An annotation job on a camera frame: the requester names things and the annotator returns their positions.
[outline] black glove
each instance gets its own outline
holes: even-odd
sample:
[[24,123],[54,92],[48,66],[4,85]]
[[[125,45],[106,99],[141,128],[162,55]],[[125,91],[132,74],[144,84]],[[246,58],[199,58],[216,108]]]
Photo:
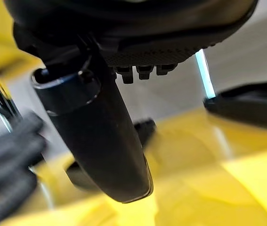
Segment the black glove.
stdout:
[[43,121],[35,113],[15,122],[12,133],[0,136],[0,221],[13,213],[34,191],[36,175],[28,167],[43,159]]

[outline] yellow surface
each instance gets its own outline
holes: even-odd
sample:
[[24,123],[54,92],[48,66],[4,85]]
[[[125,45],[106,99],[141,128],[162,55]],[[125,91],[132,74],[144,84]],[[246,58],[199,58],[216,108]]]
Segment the yellow surface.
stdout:
[[1,225],[267,226],[267,129],[196,110],[158,123],[146,157],[150,197],[121,204],[74,187],[66,154],[36,168],[52,203],[38,189]]
[[16,48],[12,37],[12,19],[3,0],[0,0],[0,70],[4,70],[6,79],[10,79],[40,64],[40,60]]

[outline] black cylindrical handle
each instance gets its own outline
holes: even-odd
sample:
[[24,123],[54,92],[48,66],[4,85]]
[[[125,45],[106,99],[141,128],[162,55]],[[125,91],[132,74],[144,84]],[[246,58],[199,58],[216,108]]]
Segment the black cylindrical handle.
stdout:
[[[76,82],[69,81],[64,86],[72,90],[72,95],[78,93],[76,101],[81,106],[49,116],[80,167],[97,186],[119,202],[132,202],[152,192],[152,179],[115,77],[109,74],[108,68],[104,73],[100,78],[101,91],[88,104],[80,95],[84,83],[72,77]],[[41,102],[52,100],[44,104],[46,109],[67,106],[61,103],[67,99],[55,98],[59,88],[49,88],[45,83],[46,90],[40,92],[40,86],[33,85]]]

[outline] black plastic part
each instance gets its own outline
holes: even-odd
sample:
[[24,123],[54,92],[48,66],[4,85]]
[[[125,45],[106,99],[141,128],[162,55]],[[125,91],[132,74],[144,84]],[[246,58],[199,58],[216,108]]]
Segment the black plastic part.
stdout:
[[132,67],[116,67],[115,72],[122,75],[124,84],[133,83],[133,72]]
[[[78,34],[90,33],[94,37],[109,67],[178,64],[200,49],[214,46],[236,32],[250,18],[258,1],[239,0],[240,3],[237,0],[230,2],[228,0],[190,0],[189,3],[182,0],[149,1],[151,7],[149,5],[145,7],[147,2],[145,4],[127,2],[125,8],[113,9],[118,11],[114,14],[108,10],[112,6],[109,3],[109,8],[105,8],[98,16],[95,15],[95,11],[102,4],[96,4],[92,10],[87,10],[86,1],[67,1],[62,5],[60,5],[61,2],[51,0],[34,2],[6,0],[5,2],[16,21],[14,37],[18,47],[41,58],[49,71],[57,67],[62,69],[61,66],[64,65],[63,70],[68,71],[68,73],[61,73],[64,76],[73,73],[72,70],[83,61],[76,48],[75,37]],[[68,8],[66,7],[68,4],[69,6],[78,4],[78,6]],[[171,6],[173,12],[168,14],[166,9]],[[159,18],[163,25],[157,22],[158,10],[162,10]],[[235,13],[232,22],[223,22],[228,20],[229,14],[234,11],[239,13]],[[98,20],[108,14],[109,18]],[[211,19],[215,22],[203,26],[199,23],[188,23],[191,18],[195,21],[196,17],[200,23],[206,23]],[[183,22],[188,27],[173,27],[174,24]],[[55,76],[56,74],[59,75],[60,71],[56,70]],[[126,83],[132,81],[131,78],[125,80]]]
[[143,149],[145,149],[148,141],[155,132],[155,122],[153,119],[148,119],[146,121],[141,121],[134,124],[134,128],[138,133],[138,138],[141,141]]
[[[138,133],[139,140],[141,141],[143,150],[145,151],[148,141],[155,132],[155,122],[152,119],[148,119],[146,121],[135,123],[134,128]],[[76,161],[67,168],[66,174],[75,186],[89,192],[100,191],[98,186],[92,181],[88,174],[80,168]]]
[[[76,101],[82,105],[62,114],[49,114],[50,119],[79,166],[102,191],[119,202],[144,198],[153,190],[152,179],[138,135],[115,84],[115,76],[97,55],[91,58],[88,69],[101,83],[98,96],[86,104],[80,89],[72,89],[74,84],[71,82],[65,83],[73,95],[78,93]],[[38,84],[36,88],[33,82],[42,103],[60,95],[57,93],[60,89],[48,88],[47,84]],[[76,84],[80,85],[84,90],[85,84]],[[40,92],[41,87],[47,91]],[[60,108],[66,101],[68,99],[53,98],[51,106],[46,108]]]
[[43,81],[43,71],[46,69],[37,69],[32,80],[48,115],[71,113],[88,105],[100,92],[101,84],[90,71],[80,71],[46,83]]
[[154,66],[137,66],[138,77],[140,80],[148,80]]
[[156,74],[157,75],[167,75],[168,72],[173,71],[178,64],[171,65],[158,65],[156,66]]
[[240,86],[204,100],[213,114],[267,127],[267,83]]

